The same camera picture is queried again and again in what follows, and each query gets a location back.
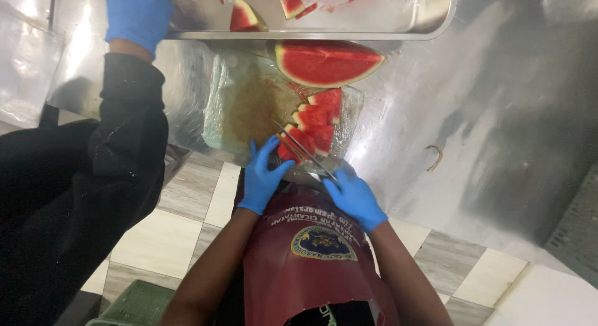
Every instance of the blue latex glove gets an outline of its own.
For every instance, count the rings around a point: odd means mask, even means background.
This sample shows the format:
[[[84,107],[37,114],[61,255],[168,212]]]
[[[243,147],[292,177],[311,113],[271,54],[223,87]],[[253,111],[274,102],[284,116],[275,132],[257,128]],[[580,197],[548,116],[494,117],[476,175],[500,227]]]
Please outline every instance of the blue latex glove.
[[[247,208],[262,215],[266,204],[274,195],[280,179],[295,164],[289,160],[275,170],[268,169],[268,156],[280,144],[276,136],[268,138],[259,151],[251,140],[251,161],[245,168],[245,195],[238,207]]]
[[[334,204],[355,218],[366,233],[369,234],[380,223],[388,220],[365,181],[357,176],[347,175],[342,169],[336,170],[334,176],[339,181],[340,189],[328,179],[322,181]]]
[[[148,49],[155,58],[155,47],[168,32],[172,0],[106,0],[106,5],[106,42],[126,39]]]

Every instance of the apron logo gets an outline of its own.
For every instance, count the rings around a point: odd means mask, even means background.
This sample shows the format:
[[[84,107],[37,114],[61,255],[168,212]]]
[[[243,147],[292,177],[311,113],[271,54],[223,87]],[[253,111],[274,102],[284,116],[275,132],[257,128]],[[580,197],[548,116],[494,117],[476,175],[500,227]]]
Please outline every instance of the apron logo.
[[[291,241],[291,251],[297,256],[325,261],[357,261],[357,255],[347,239],[319,225],[303,228],[296,233]]]

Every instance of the red watermelon flesh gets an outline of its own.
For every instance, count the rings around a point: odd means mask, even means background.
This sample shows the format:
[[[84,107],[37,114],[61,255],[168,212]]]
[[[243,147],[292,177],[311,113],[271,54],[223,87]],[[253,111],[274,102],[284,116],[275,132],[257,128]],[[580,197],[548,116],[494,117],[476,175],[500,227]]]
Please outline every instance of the red watermelon flesh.
[[[316,154],[328,156],[333,143],[334,126],[329,125],[299,125],[299,130],[313,138]]]
[[[235,0],[230,31],[267,31],[268,26],[244,0]]]
[[[338,88],[369,76],[384,56],[347,41],[284,40],[276,45],[278,69],[291,80],[316,88]]]
[[[328,110],[295,111],[293,119],[297,125],[328,125]]]
[[[299,111],[325,111],[326,112],[326,125],[333,124],[333,111],[331,108],[326,108],[320,105],[302,104],[299,105]]]
[[[295,20],[299,20],[301,19],[303,16],[306,16],[307,14],[310,14],[311,12],[313,12],[316,8],[318,8],[318,3],[314,3],[311,6],[309,6],[308,8],[305,8],[305,10],[301,13],[299,13],[297,16],[295,16]]]
[[[307,98],[310,104],[329,108],[334,124],[340,122],[340,103],[343,97],[341,88],[331,89]]]
[[[291,124],[288,124],[287,126],[285,126],[285,131],[287,131],[293,138],[295,138],[295,140],[299,144],[301,144],[301,146],[303,146],[303,148],[305,148],[310,154],[312,154],[312,155],[316,154],[316,148],[315,148],[314,140],[312,137],[308,136],[306,133],[304,133],[303,131],[300,131],[299,129],[297,129],[295,126],[293,126]],[[278,151],[277,151],[278,156],[280,156],[280,159],[295,160],[295,163],[297,165],[301,165],[303,163],[303,160],[300,157],[293,154],[293,152],[287,147],[287,145],[285,143],[282,142],[282,140],[285,140],[286,143],[288,143],[292,147],[295,147],[300,152],[301,152],[301,149],[295,145],[295,143],[293,142],[292,139],[288,139],[287,135],[284,132],[280,135],[280,140],[281,140],[281,142],[280,142],[280,145],[278,145]],[[309,160],[309,155],[305,154],[304,158]]]
[[[282,10],[285,12],[287,20],[299,15],[306,9],[301,0],[280,0],[280,4],[282,4]]]

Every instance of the stainless steel tray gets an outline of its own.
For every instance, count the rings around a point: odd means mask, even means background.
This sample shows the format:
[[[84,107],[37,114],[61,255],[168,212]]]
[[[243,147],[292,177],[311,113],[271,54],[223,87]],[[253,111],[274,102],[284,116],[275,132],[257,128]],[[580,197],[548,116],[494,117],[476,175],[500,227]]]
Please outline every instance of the stainless steel tray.
[[[457,0],[355,0],[286,20],[279,0],[245,0],[269,32],[228,31],[233,0],[174,0],[168,39],[430,40],[450,24]]]

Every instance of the watermelon chunk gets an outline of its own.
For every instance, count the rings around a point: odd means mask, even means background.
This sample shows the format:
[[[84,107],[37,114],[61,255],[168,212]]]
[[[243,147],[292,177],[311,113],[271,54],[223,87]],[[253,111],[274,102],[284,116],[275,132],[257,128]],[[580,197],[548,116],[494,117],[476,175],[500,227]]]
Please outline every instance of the watermelon chunk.
[[[328,110],[295,111],[293,119],[297,125],[328,125]]]
[[[340,122],[340,102],[342,97],[342,90],[336,88],[310,96],[307,98],[307,101],[312,105],[330,109],[333,118],[332,123],[336,124]]]
[[[314,143],[314,139],[312,137],[308,136],[306,133],[304,133],[303,131],[300,131],[298,128],[296,128],[295,126],[293,126],[291,124],[288,124],[287,126],[285,126],[285,131],[287,131],[290,135],[292,135],[293,138],[295,138],[295,140],[298,141],[299,144],[301,144],[301,146],[303,146],[303,148],[305,148],[310,154],[312,154],[312,155],[316,154],[315,143]],[[280,156],[280,159],[295,160],[295,163],[297,165],[303,164],[303,160],[299,156],[296,156],[287,147],[287,145],[285,145],[285,143],[282,142],[282,140],[285,140],[286,143],[290,144],[292,147],[295,147],[298,151],[301,152],[301,149],[295,145],[293,140],[288,139],[287,135],[283,132],[280,135],[281,142],[280,142],[280,145],[278,145],[278,150],[277,150],[278,156]],[[305,154],[304,158],[309,160],[309,155]]]
[[[282,4],[282,10],[285,12],[287,20],[299,15],[306,9],[301,0],[280,0],[280,4]]]
[[[244,0],[235,0],[230,17],[230,31],[267,31],[268,26]]]
[[[301,104],[299,105],[299,111],[325,111],[326,112],[326,125],[333,124],[333,110],[321,105]]]
[[[330,125],[299,125],[299,130],[313,138],[316,154],[328,156],[333,143],[334,126]]]
[[[369,76],[384,56],[347,41],[284,40],[276,45],[278,69],[289,79],[316,88],[339,88]]]
[[[309,6],[308,8],[305,8],[305,10],[303,10],[303,12],[299,13],[297,16],[295,16],[295,20],[299,20],[301,19],[303,16],[306,16],[307,14],[310,14],[311,12],[313,12],[316,8],[318,8],[318,3],[314,3],[311,6]]]

